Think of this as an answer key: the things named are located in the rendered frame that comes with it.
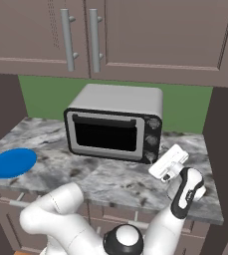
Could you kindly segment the brown wall cupboard door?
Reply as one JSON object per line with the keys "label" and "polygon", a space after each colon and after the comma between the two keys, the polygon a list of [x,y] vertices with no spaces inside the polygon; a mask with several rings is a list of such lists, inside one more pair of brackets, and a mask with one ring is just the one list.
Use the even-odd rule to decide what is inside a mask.
{"label": "brown wall cupboard door", "polygon": [[86,0],[94,79],[228,88],[228,0]]}
{"label": "brown wall cupboard door", "polygon": [[[61,10],[71,23],[73,49],[79,54],[68,71]],[[88,78],[84,0],[0,0],[0,74]]]}

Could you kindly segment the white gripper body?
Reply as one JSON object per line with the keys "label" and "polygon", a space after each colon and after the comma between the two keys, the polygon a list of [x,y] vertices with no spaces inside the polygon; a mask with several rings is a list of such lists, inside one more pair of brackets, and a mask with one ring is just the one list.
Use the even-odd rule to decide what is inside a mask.
{"label": "white gripper body", "polygon": [[150,167],[148,172],[156,179],[170,180],[179,174],[188,157],[188,152],[175,144]]}

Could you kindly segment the brown base cupboard door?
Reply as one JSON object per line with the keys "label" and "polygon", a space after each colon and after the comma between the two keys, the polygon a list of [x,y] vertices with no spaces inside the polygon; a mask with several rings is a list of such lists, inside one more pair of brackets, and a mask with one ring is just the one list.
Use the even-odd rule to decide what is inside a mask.
{"label": "brown base cupboard door", "polygon": [[19,222],[21,211],[20,207],[0,202],[0,224],[15,251],[39,255],[47,246],[47,237],[26,233]]}

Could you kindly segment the black toaster oven knob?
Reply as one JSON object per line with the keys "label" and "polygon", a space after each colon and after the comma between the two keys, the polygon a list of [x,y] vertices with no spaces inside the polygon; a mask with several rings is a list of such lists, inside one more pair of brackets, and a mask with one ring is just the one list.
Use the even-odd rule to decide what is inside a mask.
{"label": "black toaster oven knob", "polygon": [[155,146],[158,145],[158,138],[154,135],[149,134],[145,140],[151,145],[151,146]]}
{"label": "black toaster oven knob", "polygon": [[152,129],[156,129],[159,128],[161,126],[160,120],[153,118],[153,119],[149,119],[147,121],[147,124],[152,128]]}
{"label": "black toaster oven knob", "polygon": [[156,159],[156,156],[153,152],[146,150],[143,154],[149,162],[153,162]]}

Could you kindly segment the brown drawer front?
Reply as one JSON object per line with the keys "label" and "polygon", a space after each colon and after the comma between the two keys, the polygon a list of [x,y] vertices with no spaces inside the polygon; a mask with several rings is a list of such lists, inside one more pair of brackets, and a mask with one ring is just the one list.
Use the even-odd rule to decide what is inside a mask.
{"label": "brown drawer front", "polygon": [[[0,189],[0,198],[8,197],[11,199],[16,199],[21,192],[22,191]],[[22,201],[26,203],[26,206],[32,203],[34,200],[39,199],[41,197],[41,194],[38,194],[38,193],[33,193],[33,192],[24,192],[24,193],[25,195],[22,198]],[[16,206],[9,205],[7,202],[0,200],[0,207],[16,207]]]}
{"label": "brown drawer front", "polygon": [[[104,214],[114,215],[114,216],[124,216],[130,219],[134,218],[134,210],[120,209],[116,207],[106,207],[100,205],[94,205],[86,203],[86,215],[89,218],[90,225],[96,230],[100,236],[104,236],[105,233],[112,230],[114,227],[124,224],[124,222],[111,221],[103,219]],[[155,213],[148,213],[138,210],[138,220],[146,223],[154,218]]]}

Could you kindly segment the toaster oven glass door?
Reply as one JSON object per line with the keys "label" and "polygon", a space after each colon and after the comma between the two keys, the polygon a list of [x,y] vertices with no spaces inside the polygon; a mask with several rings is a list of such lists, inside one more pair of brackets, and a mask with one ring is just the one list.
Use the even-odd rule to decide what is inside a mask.
{"label": "toaster oven glass door", "polygon": [[[75,124],[72,116],[130,121],[135,127],[103,127]],[[144,120],[139,117],[66,112],[67,137],[70,151],[76,154],[140,161],[142,159]]]}

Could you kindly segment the blue plate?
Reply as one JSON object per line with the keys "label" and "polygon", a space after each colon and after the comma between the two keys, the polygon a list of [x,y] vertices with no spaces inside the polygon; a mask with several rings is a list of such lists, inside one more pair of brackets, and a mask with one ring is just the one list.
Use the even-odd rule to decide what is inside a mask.
{"label": "blue plate", "polygon": [[37,161],[37,154],[29,148],[12,148],[0,153],[0,178],[8,179],[29,171]]}

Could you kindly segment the silver toaster oven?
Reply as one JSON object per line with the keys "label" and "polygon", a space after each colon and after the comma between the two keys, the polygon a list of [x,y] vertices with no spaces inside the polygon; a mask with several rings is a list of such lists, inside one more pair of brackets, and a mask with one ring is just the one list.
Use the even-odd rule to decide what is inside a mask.
{"label": "silver toaster oven", "polygon": [[[65,109],[65,128],[66,112],[68,111],[142,118],[144,120],[142,159],[136,162],[152,164],[157,161],[163,120],[162,90],[158,88],[87,84]],[[160,120],[161,126],[159,128],[152,129],[147,124],[147,121],[153,118]],[[158,138],[158,145],[151,146],[145,140],[149,134]],[[146,150],[155,154],[156,159],[153,162],[149,162],[143,155]]]}

